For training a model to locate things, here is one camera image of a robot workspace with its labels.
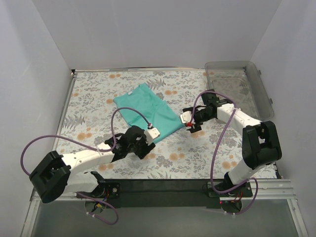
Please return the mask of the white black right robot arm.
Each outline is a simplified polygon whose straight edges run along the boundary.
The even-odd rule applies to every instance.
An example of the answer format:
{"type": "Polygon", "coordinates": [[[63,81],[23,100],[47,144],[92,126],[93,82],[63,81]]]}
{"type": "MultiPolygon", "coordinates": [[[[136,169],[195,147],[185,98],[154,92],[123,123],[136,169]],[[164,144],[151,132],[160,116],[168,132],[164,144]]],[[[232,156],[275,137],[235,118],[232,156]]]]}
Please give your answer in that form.
{"type": "Polygon", "coordinates": [[[207,90],[198,98],[202,99],[202,105],[194,103],[192,107],[184,108],[180,115],[188,131],[198,132],[204,122],[218,119],[225,122],[225,129],[231,127],[241,135],[241,161],[225,174],[223,182],[214,185],[214,181],[210,181],[215,193],[235,196],[257,171],[281,159],[276,126],[272,121],[261,121],[247,115],[236,102],[219,92],[207,90]]]}

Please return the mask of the teal t shirt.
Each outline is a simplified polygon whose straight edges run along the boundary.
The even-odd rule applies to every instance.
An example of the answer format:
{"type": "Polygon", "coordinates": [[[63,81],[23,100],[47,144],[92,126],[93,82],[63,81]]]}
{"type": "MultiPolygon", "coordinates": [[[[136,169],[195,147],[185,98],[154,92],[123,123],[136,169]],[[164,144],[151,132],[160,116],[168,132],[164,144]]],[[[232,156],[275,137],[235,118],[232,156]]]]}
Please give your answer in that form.
{"type": "Polygon", "coordinates": [[[155,143],[184,127],[179,116],[144,83],[133,91],[116,97],[114,102],[118,108],[129,107],[143,114],[160,132],[160,136],[154,140],[155,143]]]}

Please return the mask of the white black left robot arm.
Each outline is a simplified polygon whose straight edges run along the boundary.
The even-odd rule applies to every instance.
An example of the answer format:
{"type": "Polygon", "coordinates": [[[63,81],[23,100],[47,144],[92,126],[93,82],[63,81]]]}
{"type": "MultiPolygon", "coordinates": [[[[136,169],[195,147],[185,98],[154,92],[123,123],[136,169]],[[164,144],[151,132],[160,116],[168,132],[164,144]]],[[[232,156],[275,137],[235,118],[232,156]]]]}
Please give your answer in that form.
{"type": "Polygon", "coordinates": [[[159,136],[157,128],[143,130],[132,126],[99,144],[96,150],[64,155],[49,152],[30,174],[30,181],[43,203],[50,203],[65,193],[83,192],[93,198],[101,197],[106,180],[91,168],[113,163],[130,153],[143,159],[156,146],[154,140],[159,136]]]}

